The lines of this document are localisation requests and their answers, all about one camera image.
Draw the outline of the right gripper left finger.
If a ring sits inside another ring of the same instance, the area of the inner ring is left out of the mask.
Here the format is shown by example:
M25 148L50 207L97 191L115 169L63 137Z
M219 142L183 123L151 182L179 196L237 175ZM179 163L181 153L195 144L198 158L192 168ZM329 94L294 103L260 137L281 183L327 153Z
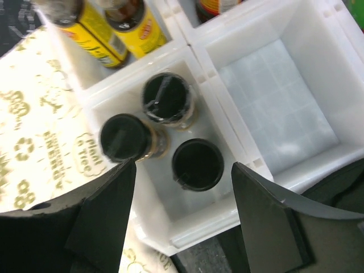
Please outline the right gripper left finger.
M132 160L57 198L1 214L2 272L118 272L136 180Z

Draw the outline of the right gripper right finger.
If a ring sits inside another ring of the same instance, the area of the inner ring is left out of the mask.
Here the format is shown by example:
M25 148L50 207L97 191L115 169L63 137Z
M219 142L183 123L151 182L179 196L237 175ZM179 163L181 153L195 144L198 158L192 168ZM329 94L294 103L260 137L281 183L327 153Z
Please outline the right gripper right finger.
M231 169L251 272L363 272L363 214L327 206L246 165Z

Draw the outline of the brown-cap yellow-label bottle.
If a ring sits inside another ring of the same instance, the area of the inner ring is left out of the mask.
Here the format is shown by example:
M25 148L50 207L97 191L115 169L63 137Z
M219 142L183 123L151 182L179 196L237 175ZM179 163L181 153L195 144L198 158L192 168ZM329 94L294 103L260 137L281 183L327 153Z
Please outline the brown-cap yellow-label bottle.
M140 0L99 0L110 27L126 48L140 59L167 43L149 6Z

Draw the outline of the small brown-cap bottle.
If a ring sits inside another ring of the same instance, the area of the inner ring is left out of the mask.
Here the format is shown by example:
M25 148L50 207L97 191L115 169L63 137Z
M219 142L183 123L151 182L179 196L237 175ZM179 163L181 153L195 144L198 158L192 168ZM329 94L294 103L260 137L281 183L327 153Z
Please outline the small brown-cap bottle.
M35 1L44 16L106 68L124 66L129 52L88 1Z

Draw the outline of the red-lid chili jar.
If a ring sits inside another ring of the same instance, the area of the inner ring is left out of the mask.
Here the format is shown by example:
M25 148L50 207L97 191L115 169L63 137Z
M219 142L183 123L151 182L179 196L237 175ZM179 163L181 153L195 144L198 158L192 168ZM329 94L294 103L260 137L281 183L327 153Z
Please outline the red-lid chili jar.
M196 14L199 21L205 23L242 2L243 0L197 0Z

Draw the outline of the black folded shirt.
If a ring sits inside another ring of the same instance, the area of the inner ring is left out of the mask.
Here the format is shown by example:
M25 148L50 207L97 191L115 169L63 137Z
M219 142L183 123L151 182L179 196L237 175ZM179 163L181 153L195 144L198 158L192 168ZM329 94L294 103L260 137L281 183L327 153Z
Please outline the black folded shirt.
M363 214L363 161L333 172L299 195ZM241 224L175 254L172 261L179 272L251 272Z

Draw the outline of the white compartment organizer bin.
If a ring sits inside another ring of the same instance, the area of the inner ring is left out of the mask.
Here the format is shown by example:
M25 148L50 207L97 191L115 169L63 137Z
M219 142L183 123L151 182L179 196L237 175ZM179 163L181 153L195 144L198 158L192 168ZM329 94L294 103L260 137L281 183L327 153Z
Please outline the white compartment organizer bin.
M246 1L199 24L192 1L150 1L168 42L122 69L103 68L47 18L51 42L93 134L118 113L141 114L149 77L173 72L199 119L171 148L214 142L225 159L211 190L182 189L171 155L137 165L131 222L173 255L239 224L234 162L296 193L363 158L363 33L342 1Z

